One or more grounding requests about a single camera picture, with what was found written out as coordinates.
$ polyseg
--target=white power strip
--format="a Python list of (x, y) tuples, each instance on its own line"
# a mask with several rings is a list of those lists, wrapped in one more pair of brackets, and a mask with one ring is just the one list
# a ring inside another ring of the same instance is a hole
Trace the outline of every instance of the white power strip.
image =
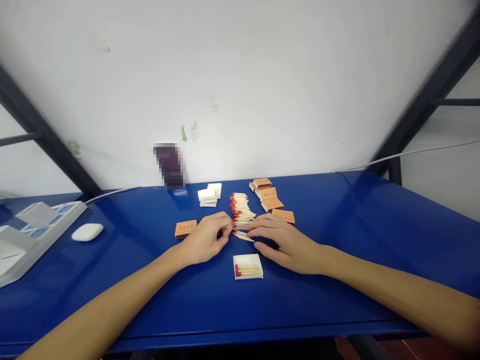
[(72, 201), (53, 206), (52, 209), (58, 215), (47, 226), (27, 225), (20, 230), (34, 242), (27, 251), (13, 251), (15, 253), (0, 251), (0, 288), (20, 279), (87, 209), (87, 206), (81, 201)]

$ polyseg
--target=white device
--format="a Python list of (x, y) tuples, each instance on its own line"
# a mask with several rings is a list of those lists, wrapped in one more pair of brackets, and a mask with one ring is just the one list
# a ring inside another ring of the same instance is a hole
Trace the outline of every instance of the white device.
[(201, 208), (214, 208), (217, 206), (217, 199), (200, 201)]
[(221, 182), (209, 183), (206, 188), (214, 190), (216, 198), (220, 199), (220, 196), (222, 195), (222, 183)]
[(57, 217), (57, 212), (44, 202), (36, 202), (15, 215), (27, 224), (41, 228), (50, 224)]
[(35, 240), (10, 225), (0, 226), (0, 259), (26, 252)]
[(204, 189), (204, 190), (198, 190), (198, 200), (204, 201), (204, 200), (210, 200), (210, 199), (216, 199), (217, 195), (215, 194), (215, 190), (213, 189)]
[[(32, 205), (25, 210), (37, 207), (37, 204)], [(81, 201), (72, 201), (49, 209), (53, 210), (55, 217), (45, 226), (28, 224), (20, 231), (10, 226), (0, 228), (0, 288), (20, 279), (87, 209), (87, 206)]]
[(95, 239), (103, 229), (102, 224), (88, 223), (75, 230), (71, 238), (75, 241), (90, 241)]

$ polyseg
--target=metal bar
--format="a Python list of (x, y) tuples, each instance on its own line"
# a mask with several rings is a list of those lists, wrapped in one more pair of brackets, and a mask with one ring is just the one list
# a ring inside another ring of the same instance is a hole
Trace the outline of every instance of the metal bar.
[(101, 191), (1, 66), (0, 103), (27, 133), (42, 134), (41, 138), (34, 139), (36, 143), (88, 199)]
[(402, 186), (402, 167), (400, 165), (400, 156), (388, 160), (388, 179), (392, 183)]
[[(431, 101), (444, 99), (479, 56), (480, 4), (372, 160), (403, 151), (437, 109)], [(368, 170), (382, 176), (387, 167), (382, 161), (370, 165)]]
[(480, 106), (480, 99), (434, 99), (433, 106)]
[(24, 135), (4, 137), (4, 138), (0, 138), (0, 147), (7, 146), (7, 145), (12, 145), (12, 144), (23, 143), (23, 142), (33, 140), (33, 139), (40, 139), (41, 137), (42, 137), (42, 134), (39, 133), (39, 132), (32, 132), (32, 133), (24, 134)]
[(393, 360), (371, 335), (352, 335), (348, 341), (360, 359)]

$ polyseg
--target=person's right hand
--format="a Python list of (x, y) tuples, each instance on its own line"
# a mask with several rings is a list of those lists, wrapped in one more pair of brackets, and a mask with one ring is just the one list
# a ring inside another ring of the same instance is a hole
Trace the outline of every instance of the person's right hand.
[(325, 273), (325, 252), (331, 247), (316, 243), (282, 218), (266, 213), (253, 220), (246, 230), (250, 238), (264, 237), (276, 242), (278, 250), (260, 241), (253, 245), (266, 258), (284, 268), (300, 274)]

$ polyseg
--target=white cable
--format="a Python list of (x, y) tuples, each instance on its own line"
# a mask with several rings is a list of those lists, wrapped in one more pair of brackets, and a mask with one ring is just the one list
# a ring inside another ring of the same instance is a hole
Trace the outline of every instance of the white cable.
[(143, 186), (132, 186), (132, 187), (126, 187), (126, 188), (123, 188), (123, 189), (115, 190), (115, 191), (112, 191), (112, 192), (107, 192), (106, 194), (99, 195), (99, 196), (96, 196), (94, 198), (91, 198), (90, 200), (85, 201), (85, 205), (91, 203), (94, 200), (106, 197), (108, 195), (121, 193), (121, 192), (124, 192), (124, 191), (127, 191), (127, 190), (133, 190), (133, 189), (138, 189), (138, 188), (143, 188)]
[(456, 145), (448, 145), (448, 146), (433, 147), (433, 148), (428, 148), (428, 149), (400, 152), (398, 154), (395, 154), (395, 155), (392, 155), (392, 156), (387, 156), (387, 157), (384, 157), (384, 158), (381, 158), (381, 159), (378, 159), (378, 160), (375, 160), (375, 161), (372, 161), (372, 162), (369, 162), (369, 163), (366, 163), (366, 164), (363, 164), (363, 165), (360, 165), (360, 166), (351, 167), (351, 168), (347, 168), (347, 169), (334, 170), (334, 171), (330, 171), (330, 172), (331, 173), (339, 173), (339, 172), (343, 172), (343, 171), (356, 170), (356, 169), (364, 168), (364, 167), (369, 166), (369, 165), (380, 163), (380, 162), (388, 160), (388, 159), (397, 158), (397, 157), (400, 157), (400, 156), (403, 156), (403, 155), (414, 154), (414, 153), (423, 153), (423, 152), (432, 151), (432, 150), (456, 148), (458, 146), (463, 146), (463, 145), (468, 145), (468, 144), (473, 144), (473, 143), (479, 143), (479, 142), (480, 142), (480, 139), (479, 140), (468, 141), (468, 142), (462, 142), (462, 143), (459, 143), (459, 144), (456, 144)]

